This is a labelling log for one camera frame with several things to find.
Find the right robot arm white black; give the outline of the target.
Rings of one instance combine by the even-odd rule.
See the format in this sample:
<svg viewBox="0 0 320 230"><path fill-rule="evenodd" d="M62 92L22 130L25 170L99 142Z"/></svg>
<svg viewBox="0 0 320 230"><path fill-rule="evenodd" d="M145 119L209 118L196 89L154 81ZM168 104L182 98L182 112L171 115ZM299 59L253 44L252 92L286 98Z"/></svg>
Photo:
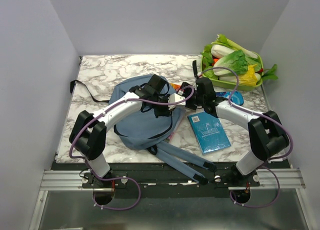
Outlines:
<svg viewBox="0 0 320 230"><path fill-rule="evenodd" d="M252 111L228 98L217 96L208 78L198 78L194 92L191 87L191 84L183 82L179 88L183 97L189 97L186 108L195 110L202 107L205 113L228 120L248 131L250 151L231 167L225 177L228 182L236 186L243 185L248 175L289 146L289 134L274 111Z"/></svg>

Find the designer fate flower book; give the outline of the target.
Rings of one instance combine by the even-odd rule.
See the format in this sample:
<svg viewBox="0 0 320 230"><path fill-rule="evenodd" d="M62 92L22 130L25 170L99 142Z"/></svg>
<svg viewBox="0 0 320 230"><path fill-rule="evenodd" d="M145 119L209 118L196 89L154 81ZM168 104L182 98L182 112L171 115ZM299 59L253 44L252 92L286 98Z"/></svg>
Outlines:
<svg viewBox="0 0 320 230"><path fill-rule="evenodd" d="M166 141L167 143L170 143L170 142L171 142L171 140L172 140L175 132L177 131L180 123L182 122L185 114L186 114L186 110L185 110L185 109L181 110L180 116L179 116L179 118L177 119L177 122L176 122L176 124L175 124L175 127L173 128L173 131L172 131L172 132L170 133L170 135L165 139L165 141Z"/></svg>

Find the blue plastic-wrapped book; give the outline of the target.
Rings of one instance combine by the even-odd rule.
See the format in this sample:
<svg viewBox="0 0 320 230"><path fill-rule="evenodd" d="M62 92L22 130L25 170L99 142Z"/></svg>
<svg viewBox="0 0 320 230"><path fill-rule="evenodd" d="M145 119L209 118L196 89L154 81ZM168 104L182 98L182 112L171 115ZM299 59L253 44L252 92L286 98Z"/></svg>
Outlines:
<svg viewBox="0 0 320 230"><path fill-rule="evenodd" d="M203 155L231 146L218 118L204 111L188 115L187 118Z"/></svg>

